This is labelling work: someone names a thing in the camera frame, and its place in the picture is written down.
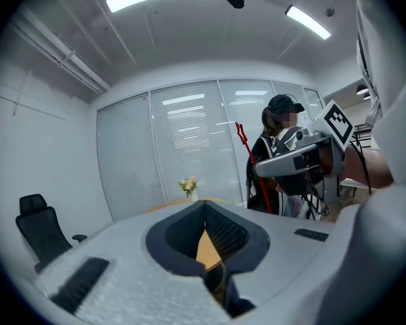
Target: red stick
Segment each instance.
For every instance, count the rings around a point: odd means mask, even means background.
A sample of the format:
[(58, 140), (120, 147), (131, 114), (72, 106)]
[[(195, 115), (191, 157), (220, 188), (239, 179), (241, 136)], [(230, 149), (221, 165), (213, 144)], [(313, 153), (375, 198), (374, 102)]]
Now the red stick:
[[(238, 130), (238, 136), (241, 139), (242, 144), (245, 145), (245, 147), (250, 155), (252, 164), (255, 165), (256, 161), (254, 159), (254, 156), (251, 153), (250, 147), (248, 147), (248, 144), (246, 143), (248, 141), (248, 139), (245, 136), (244, 128), (243, 128), (242, 124), (239, 124), (238, 122), (236, 122), (236, 129)], [(263, 196), (265, 197), (266, 205), (268, 206), (268, 212), (270, 214), (272, 214), (271, 203), (269, 202), (268, 194), (266, 192), (266, 187), (265, 187), (265, 184), (263, 183), (263, 179), (261, 179), (259, 177), (258, 180), (260, 181), (260, 186), (262, 187), (262, 190), (263, 190)]]

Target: flowers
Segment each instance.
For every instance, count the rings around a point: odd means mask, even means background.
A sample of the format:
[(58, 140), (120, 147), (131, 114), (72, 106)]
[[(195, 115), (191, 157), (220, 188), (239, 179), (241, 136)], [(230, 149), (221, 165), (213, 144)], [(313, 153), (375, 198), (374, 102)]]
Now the flowers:
[(191, 193), (197, 189), (197, 177), (192, 177), (189, 179), (184, 179), (183, 181), (179, 181), (179, 187), (185, 192), (187, 197), (191, 195)]

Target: chair armrest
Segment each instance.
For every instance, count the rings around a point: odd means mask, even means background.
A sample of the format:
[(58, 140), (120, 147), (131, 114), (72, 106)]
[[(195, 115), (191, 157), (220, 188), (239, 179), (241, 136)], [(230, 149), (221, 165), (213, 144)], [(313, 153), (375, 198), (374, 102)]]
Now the chair armrest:
[(87, 238), (86, 235), (74, 235), (72, 237), (73, 240), (78, 241), (78, 243), (81, 243), (82, 241), (84, 241)]
[(35, 271), (36, 271), (37, 274), (39, 274), (39, 272), (41, 272), (42, 269), (43, 269), (43, 266), (41, 265), (41, 263), (37, 263), (35, 265)]

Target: black office chair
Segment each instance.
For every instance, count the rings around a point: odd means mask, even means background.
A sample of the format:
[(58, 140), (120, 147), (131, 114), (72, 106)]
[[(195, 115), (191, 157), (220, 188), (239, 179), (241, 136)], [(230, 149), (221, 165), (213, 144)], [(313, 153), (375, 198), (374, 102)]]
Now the black office chair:
[[(35, 265), (37, 273), (72, 248), (60, 229), (54, 208), (47, 206), (40, 194), (20, 198), (20, 215), (16, 217), (15, 222), (40, 261)], [(86, 238), (86, 235), (72, 237), (79, 243)]]

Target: vase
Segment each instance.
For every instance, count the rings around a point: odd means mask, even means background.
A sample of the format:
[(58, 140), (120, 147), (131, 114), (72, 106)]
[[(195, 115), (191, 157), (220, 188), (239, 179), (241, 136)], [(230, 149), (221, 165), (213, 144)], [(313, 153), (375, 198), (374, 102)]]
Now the vase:
[(189, 198), (191, 199), (191, 201), (198, 201), (197, 190), (194, 190)]

